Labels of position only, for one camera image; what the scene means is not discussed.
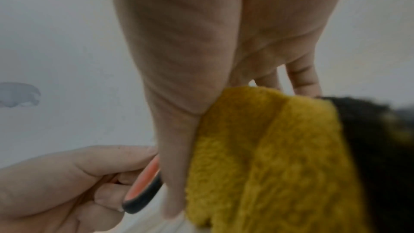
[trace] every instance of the orange and black handle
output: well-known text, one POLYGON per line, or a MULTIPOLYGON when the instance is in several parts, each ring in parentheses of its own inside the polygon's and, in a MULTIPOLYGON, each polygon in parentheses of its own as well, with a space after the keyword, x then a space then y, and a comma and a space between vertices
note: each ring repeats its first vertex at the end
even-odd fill
POLYGON ((122 208, 128 214, 141 211, 163 185, 160 172, 160 157, 157 155, 139 174, 122 202, 122 208))

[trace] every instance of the fuzzy yellow fabric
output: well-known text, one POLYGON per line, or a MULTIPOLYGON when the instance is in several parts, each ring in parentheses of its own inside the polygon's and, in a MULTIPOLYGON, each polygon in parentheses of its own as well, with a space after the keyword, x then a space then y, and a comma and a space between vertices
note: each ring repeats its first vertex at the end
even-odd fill
POLYGON ((199 126, 186 213, 213 233, 369 233, 362 191, 329 101, 231 88, 199 126))

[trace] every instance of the yellow plush toy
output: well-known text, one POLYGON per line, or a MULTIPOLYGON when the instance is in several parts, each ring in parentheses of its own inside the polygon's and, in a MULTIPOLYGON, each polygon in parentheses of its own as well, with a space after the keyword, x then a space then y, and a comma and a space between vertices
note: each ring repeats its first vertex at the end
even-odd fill
POLYGON ((407 112, 231 88, 203 117, 188 218, 213 233, 414 232, 407 112))

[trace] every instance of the black plush fabric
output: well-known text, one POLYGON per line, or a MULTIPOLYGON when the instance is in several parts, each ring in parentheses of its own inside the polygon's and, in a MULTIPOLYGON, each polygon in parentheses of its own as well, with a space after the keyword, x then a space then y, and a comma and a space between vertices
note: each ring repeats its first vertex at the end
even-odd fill
POLYGON ((414 233, 414 141, 409 136, 414 113, 394 113, 388 106, 352 98, 323 99, 337 108, 377 232, 414 233), (398 139, 394 131, 409 139, 398 139))

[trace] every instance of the gray object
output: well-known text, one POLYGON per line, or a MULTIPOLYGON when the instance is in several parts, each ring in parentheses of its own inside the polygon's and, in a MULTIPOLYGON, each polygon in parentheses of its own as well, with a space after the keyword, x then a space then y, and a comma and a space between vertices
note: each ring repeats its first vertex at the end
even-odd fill
POLYGON ((0 107, 37 106, 40 96, 40 90, 29 84, 0 83, 0 107))

